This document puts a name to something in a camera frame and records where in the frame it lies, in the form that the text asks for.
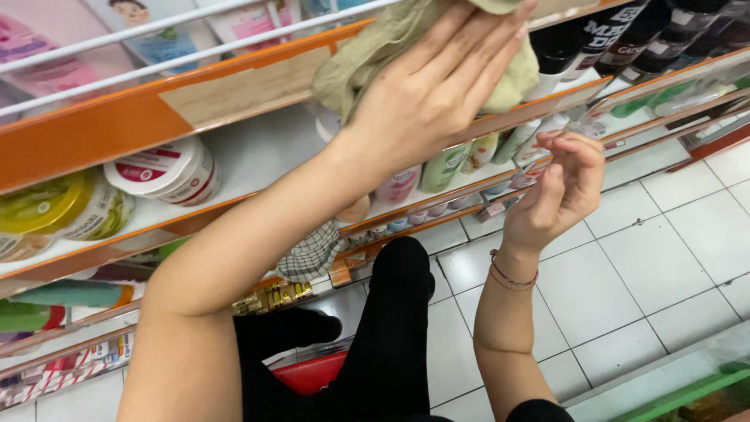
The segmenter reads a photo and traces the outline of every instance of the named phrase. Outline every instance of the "beige rag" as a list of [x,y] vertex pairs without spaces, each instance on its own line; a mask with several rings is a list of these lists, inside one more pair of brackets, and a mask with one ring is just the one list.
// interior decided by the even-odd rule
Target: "beige rag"
[[[318,69],[313,92],[320,102],[346,122],[377,72],[414,43],[456,2],[463,0],[403,0],[390,5],[359,35],[347,42]],[[512,12],[520,0],[470,0],[491,14]],[[529,38],[508,65],[481,109],[504,113],[517,106],[539,83],[539,64]]]

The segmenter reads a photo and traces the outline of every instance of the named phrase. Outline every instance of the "yellow container lid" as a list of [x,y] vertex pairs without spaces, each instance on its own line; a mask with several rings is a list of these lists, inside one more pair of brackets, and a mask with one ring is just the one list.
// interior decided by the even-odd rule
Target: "yellow container lid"
[[91,200],[96,174],[88,169],[0,196],[0,231],[54,234]]

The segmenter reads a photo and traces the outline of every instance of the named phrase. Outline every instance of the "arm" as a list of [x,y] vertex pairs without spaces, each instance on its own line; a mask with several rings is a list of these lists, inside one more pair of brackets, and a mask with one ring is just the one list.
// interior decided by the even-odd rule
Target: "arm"
[[[540,134],[538,140],[552,151],[553,164],[511,208],[493,260],[513,282],[533,280],[542,249],[599,206],[605,162],[601,144],[561,131]],[[555,402],[531,354],[531,294],[490,269],[479,300],[474,352],[497,420],[530,399]]]
[[[148,281],[120,422],[241,420],[231,303],[311,231],[450,145],[521,47],[534,4],[492,16],[459,2],[381,71],[318,155],[221,216]],[[303,203],[285,206],[289,198]]]

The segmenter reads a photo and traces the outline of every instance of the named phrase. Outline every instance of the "hand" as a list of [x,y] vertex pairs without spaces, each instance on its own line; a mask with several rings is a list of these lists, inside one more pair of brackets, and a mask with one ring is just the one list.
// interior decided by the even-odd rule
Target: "hand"
[[427,161],[465,131],[526,37],[526,0],[492,15],[459,0],[414,47],[385,66],[331,142],[385,179]]
[[542,132],[536,139],[554,158],[505,219],[502,242],[509,252],[539,255],[599,206],[602,144],[567,131]]

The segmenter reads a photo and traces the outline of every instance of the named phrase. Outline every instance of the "checkered cloth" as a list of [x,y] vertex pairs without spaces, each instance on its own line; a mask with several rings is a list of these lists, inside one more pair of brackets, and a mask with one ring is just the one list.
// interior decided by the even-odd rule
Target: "checkered cloth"
[[324,276],[343,244],[331,220],[284,255],[277,265],[276,275],[292,282],[311,282]]

